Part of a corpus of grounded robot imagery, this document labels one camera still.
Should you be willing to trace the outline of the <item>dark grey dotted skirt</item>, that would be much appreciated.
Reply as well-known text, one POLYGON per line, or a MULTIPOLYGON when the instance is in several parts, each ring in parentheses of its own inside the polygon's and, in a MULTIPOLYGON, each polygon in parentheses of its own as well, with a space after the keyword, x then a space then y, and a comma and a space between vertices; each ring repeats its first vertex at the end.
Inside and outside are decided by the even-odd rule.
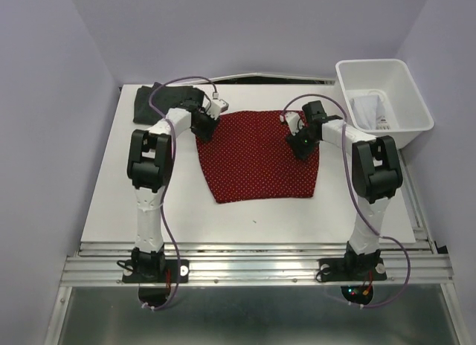
POLYGON ((135 95, 133 123, 152 126, 170 109, 180 108, 187 111, 201 108, 205 99, 202 90, 192 86, 166 86, 160 83, 152 87, 141 86, 135 95))

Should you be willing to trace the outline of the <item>red dotted skirt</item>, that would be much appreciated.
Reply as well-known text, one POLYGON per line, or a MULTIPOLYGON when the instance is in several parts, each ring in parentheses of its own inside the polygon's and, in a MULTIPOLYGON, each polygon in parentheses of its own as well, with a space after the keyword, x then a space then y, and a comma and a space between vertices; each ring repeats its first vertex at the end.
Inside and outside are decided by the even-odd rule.
POLYGON ((196 139, 200 167, 215 202, 312 198, 319 149, 301 161, 286 142, 288 134, 278 110, 239 111, 221 116, 210 141, 196 139))

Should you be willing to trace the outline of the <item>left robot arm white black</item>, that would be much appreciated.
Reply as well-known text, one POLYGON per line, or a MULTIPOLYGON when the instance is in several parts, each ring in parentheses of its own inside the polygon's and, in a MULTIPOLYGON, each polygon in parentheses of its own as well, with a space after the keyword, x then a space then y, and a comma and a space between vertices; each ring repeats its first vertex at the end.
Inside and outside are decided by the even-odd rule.
POLYGON ((125 283, 158 283, 179 272, 164 254, 164 199, 176 159, 176 139, 191 131, 210 141, 228 104, 218 91, 207 96, 192 86, 139 88, 126 174, 135 191, 137 233, 131 256, 118 262, 125 283))

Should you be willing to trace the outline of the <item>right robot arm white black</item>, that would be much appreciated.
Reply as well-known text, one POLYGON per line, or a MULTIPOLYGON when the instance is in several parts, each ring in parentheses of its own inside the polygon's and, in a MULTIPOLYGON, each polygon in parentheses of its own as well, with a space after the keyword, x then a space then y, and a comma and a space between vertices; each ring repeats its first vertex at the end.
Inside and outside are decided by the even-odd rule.
POLYGON ((355 129, 345 115, 328 115, 321 101, 307 103, 302 113, 284 110, 286 142, 296 159, 305 161, 321 142, 340 148, 347 187, 356 220, 341 258, 320 259, 316 280, 344 282, 386 278, 380 240, 385 211, 403 177, 396 143, 391 136, 376 137, 355 129))

